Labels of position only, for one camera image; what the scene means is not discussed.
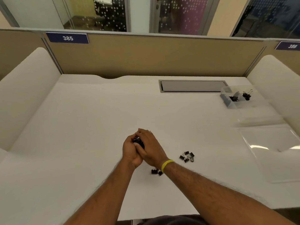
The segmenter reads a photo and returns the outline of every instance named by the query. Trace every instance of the blue sign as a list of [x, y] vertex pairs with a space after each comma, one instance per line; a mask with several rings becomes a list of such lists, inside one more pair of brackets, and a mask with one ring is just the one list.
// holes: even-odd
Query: blue sign
[[300, 42], [283, 42], [281, 41], [275, 48], [276, 50], [299, 50]]
[[46, 32], [52, 43], [85, 43], [89, 44], [86, 34]]

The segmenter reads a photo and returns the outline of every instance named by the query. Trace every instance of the yellow wall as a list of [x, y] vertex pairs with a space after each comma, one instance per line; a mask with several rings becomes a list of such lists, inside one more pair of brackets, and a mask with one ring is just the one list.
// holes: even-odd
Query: yellow wall
[[97, 16], [93, 0], [69, 0], [73, 14], [77, 16]]
[[3, 16], [2, 12], [0, 12], [0, 28], [11, 28], [11, 26]]
[[207, 36], [230, 36], [248, 0], [220, 0]]

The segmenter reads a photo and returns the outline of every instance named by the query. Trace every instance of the person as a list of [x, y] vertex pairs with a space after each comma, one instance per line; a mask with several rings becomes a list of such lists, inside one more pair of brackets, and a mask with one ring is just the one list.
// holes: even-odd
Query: person
[[[133, 143], [135, 136], [141, 138], [145, 149]], [[162, 216], [149, 219], [144, 225], [294, 224], [260, 202], [170, 162], [152, 132], [144, 129], [138, 129], [135, 134], [127, 137], [123, 144], [122, 159], [115, 169], [103, 185], [64, 224], [114, 225], [132, 174], [143, 160], [150, 166], [163, 170], [200, 214]]]

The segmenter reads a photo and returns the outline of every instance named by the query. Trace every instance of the clear plastic container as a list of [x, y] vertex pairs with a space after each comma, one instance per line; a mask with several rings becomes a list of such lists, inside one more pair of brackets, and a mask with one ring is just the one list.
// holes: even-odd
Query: clear plastic container
[[290, 127], [239, 131], [268, 182], [300, 181], [300, 139]]
[[[251, 95], [249, 101], [243, 97], [244, 92]], [[238, 101], [233, 102], [230, 96], [237, 96]], [[237, 120], [241, 124], [266, 125], [284, 122], [283, 118], [252, 85], [223, 87], [221, 98], [229, 109], [238, 111]]]

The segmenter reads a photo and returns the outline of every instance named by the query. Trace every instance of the yellow wristband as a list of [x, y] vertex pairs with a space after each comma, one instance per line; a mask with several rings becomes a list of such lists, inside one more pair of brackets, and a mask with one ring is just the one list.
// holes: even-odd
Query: yellow wristband
[[167, 160], [166, 162], [164, 162], [163, 165], [161, 166], [161, 171], [163, 172], [163, 170], [165, 169], [165, 166], [171, 162], [174, 162], [174, 160]]

